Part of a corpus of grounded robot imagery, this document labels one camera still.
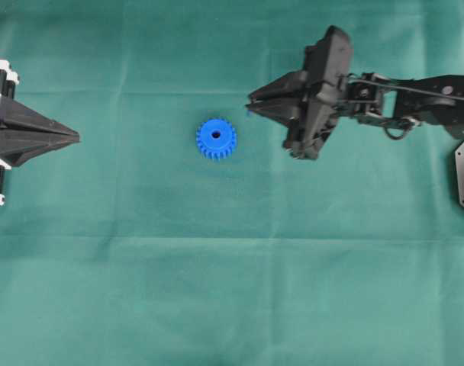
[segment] green fabric surface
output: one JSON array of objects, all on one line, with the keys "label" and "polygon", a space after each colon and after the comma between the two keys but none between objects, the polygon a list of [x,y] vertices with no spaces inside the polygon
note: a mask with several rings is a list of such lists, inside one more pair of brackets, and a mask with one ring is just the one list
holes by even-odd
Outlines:
[{"label": "green fabric surface", "polygon": [[459,142],[342,120],[301,162],[243,107],[331,24],[355,73],[464,75],[462,1],[0,1],[17,99],[82,135],[8,174],[0,366],[464,365]]}]

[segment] blue gear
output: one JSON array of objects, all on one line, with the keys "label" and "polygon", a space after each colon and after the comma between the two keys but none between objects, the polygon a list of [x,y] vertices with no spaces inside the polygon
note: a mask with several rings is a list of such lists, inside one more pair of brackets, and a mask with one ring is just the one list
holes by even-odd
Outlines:
[{"label": "blue gear", "polygon": [[196,133],[196,145],[201,154],[209,159],[227,158],[237,146],[237,133],[226,120],[207,120]]}]

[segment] gear teeth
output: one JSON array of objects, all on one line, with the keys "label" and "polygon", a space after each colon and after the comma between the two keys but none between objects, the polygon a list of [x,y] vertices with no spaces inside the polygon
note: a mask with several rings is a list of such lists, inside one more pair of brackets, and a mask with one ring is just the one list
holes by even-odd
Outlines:
[{"label": "gear teeth", "polygon": [[227,120],[220,118],[210,119],[204,122],[196,132],[196,146],[200,153],[208,159],[216,162],[226,159],[237,147],[237,132]]}]

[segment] screw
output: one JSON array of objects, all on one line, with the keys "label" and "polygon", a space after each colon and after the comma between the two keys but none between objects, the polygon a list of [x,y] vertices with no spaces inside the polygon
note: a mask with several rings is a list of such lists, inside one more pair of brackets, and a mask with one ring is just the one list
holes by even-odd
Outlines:
[{"label": "screw", "polygon": [[450,86],[450,85],[445,86],[443,88],[443,94],[444,95],[449,95],[449,94],[452,94],[453,92],[454,92],[454,88],[452,86]]},{"label": "screw", "polygon": [[365,98],[369,95],[369,90],[368,89],[363,89],[359,92],[359,96]]}]

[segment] cable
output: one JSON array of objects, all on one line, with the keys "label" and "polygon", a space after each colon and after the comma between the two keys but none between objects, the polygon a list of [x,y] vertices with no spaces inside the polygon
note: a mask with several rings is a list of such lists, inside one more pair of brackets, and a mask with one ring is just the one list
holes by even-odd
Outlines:
[{"label": "cable", "polygon": [[394,90],[405,90],[406,92],[413,92],[413,93],[418,93],[418,94],[431,95],[433,97],[440,97],[440,98],[445,98],[445,99],[453,99],[455,101],[464,101],[464,97],[455,97],[453,95],[445,95],[445,94],[442,94],[442,93],[437,93],[435,91],[427,91],[427,90],[422,90],[422,89],[417,89],[417,88],[410,88],[410,87],[407,87],[407,86],[400,86],[400,85],[383,84],[382,82],[371,82],[369,80],[364,80],[364,79],[354,79],[352,81],[353,82],[359,82],[359,83],[362,83],[362,84],[380,86],[382,88],[390,88],[390,89],[394,89]]},{"label": "cable", "polygon": [[385,131],[385,135],[388,136],[391,140],[395,140],[395,141],[403,140],[411,130],[412,130],[411,127],[409,127],[403,130],[403,133],[400,136],[394,136],[390,133],[390,131],[388,130],[386,126],[383,126],[383,131]]}]

